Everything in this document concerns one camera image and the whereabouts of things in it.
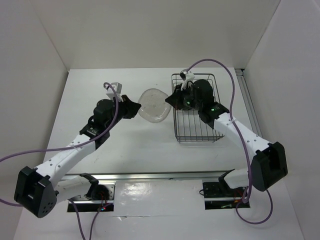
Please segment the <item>smoky square glass plate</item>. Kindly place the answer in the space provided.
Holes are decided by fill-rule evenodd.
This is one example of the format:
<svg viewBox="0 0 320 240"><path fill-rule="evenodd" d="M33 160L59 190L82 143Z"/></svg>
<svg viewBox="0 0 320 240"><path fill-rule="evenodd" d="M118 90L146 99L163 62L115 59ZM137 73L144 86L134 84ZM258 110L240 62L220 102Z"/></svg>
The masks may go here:
<svg viewBox="0 0 320 240"><path fill-rule="evenodd" d="M145 90L140 96L138 103L141 105L139 115L150 123L160 123L167 118L172 106L166 102L169 96L157 89Z"/></svg>

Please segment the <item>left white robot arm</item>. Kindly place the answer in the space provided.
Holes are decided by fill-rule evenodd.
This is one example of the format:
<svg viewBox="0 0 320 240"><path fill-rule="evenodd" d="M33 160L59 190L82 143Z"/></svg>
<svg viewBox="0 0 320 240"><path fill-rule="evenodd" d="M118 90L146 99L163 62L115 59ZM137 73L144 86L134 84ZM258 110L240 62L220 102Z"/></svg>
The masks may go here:
<svg viewBox="0 0 320 240"><path fill-rule="evenodd" d="M110 137L113 126L122 119L134 118L140 108L141 104L126 95L122 95L120 101L116 98L100 100L87 124L66 150L34 168L26 166L18 173L14 200L38 218L48 215L56 204L76 196L106 200L108 189L92 175L81 173L69 180L63 177Z"/></svg>

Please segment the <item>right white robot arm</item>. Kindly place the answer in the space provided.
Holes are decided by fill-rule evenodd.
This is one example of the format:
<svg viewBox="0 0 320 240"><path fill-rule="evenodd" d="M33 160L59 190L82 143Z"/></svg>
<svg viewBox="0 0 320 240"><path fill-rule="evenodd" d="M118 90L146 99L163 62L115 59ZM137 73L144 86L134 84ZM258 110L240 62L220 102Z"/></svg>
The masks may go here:
<svg viewBox="0 0 320 240"><path fill-rule="evenodd" d="M203 123L243 148L249 169L230 170L220 177L218 190L223 196L249 185L264 192L288 174L284 146L261 138L231 116L230 110L215 100L207 80L181 83L165 101L175 110L196 110Z"/></svg>

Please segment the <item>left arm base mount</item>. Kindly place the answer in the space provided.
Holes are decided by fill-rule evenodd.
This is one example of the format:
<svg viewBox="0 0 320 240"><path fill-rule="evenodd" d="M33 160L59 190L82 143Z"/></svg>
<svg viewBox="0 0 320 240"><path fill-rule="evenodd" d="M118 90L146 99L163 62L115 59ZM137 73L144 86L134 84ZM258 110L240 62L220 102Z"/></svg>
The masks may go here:
<svg viewBox="0 0 320 240"><path fill-rule="evenodd" d="M80 175L89 182L88 191L84 195L71 198L80 213L89 212L113 212L115 184L102 184L94 176L88 173Z"/></svg>

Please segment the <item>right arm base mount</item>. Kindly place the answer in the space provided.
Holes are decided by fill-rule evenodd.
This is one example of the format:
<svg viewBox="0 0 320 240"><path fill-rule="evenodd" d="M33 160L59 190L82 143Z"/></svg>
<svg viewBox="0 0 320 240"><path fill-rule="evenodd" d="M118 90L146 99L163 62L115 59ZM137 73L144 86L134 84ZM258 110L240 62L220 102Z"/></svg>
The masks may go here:
<svg viewBox="0 0 320 240"><path fill-rule="evenodd" d="M205 210L227 210L250 208L249 203L243 203L244 187L222 189L218 182L203 182L199 194L204 197Z"/></svg>

